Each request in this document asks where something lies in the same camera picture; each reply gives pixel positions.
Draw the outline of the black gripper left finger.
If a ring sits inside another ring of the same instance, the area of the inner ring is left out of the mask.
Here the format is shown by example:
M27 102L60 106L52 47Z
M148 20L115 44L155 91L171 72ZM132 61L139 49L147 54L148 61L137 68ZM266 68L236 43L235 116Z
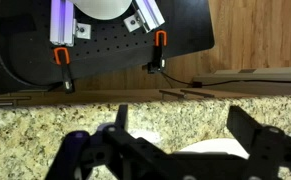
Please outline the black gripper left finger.
M93 135L73 131L63 139L45 180L88 180L105 165L118 180L168 180L165 153L126 130L128 106L120 105L114 123L102 124Z

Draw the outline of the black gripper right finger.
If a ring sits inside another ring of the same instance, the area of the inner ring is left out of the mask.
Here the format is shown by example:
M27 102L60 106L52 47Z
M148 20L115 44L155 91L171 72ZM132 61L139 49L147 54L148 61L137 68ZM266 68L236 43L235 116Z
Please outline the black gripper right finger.
M279 180L279 168L291 172L291 137L278 127L261 125L239 106L231 106L226 124L249 154L243 179Z

